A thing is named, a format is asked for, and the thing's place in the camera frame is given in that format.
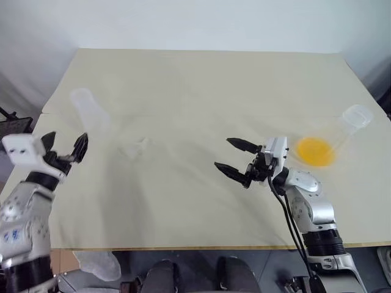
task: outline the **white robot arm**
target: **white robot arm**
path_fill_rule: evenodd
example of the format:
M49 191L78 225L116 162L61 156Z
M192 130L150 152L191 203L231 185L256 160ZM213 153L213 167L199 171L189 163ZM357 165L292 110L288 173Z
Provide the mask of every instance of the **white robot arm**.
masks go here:
M0 261L7 280L7 293L57 292L50 266L48 219L54 190L71 169L81 162L88 146L80 136L71 155L51 151L55 132L42 138L11 134L2 144L15 165L31 172L5 199L0 208Z
M216 167L245 188L251 181L268 180L284 209L291 235L309 271L308 276L287 280L285 290L289 293L367 293L352 256L345 251L335 223L334 209L324 196L321 183L310 173L283 166L289 150L287 138L275 137L266 145L254 145L242 139L227 140L242 151L256 154L256 157L245 174L221 163L215 163ZM302 234L307 251L302 247L300 235L293 234L292 227Z

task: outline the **yellow object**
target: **yellow object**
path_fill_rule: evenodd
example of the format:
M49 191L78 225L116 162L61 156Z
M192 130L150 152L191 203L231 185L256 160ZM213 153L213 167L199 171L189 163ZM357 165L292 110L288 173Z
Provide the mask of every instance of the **yellow object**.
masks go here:
M296 145L298 156L312 166L328 166L335 161L333 147L324 139L305 137Z

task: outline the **clear plastic cup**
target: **clear plastic cup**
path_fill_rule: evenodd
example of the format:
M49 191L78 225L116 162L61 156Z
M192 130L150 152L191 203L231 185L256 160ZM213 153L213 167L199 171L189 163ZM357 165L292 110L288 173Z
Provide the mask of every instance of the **clear plastic cup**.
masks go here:
M302 162L311 166L331 165L337 158L338 149L372 119L369 109L353 105L337 121L318 129L315 135L301 138L295 147L296 154Z

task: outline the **white wall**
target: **white wall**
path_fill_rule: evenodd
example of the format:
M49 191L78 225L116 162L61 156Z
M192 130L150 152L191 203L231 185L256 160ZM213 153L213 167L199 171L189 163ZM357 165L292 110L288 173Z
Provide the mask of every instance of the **white wall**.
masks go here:
M34 118L76 48L341 52L390 85L390 0L2 0L0 103Z

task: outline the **floor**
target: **floor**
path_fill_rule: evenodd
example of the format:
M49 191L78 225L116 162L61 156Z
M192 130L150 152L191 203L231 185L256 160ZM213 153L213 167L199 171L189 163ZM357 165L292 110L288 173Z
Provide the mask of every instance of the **floor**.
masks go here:
M353 255L368 292L388 287L376 248L350 248L349 252ZM247 262L257 277L262 292L280 293L282 290L278 285L279 279L305 274L305 267L297 251L288 250L118 251L115 255L122 267L120 280L105 283L92 274L77 270L59 276L60 290L71 293L86 287L118 288L121 281L146 274L161 259L171 259L180 266L186 292L214 289L214 268L220 256L237 256Z

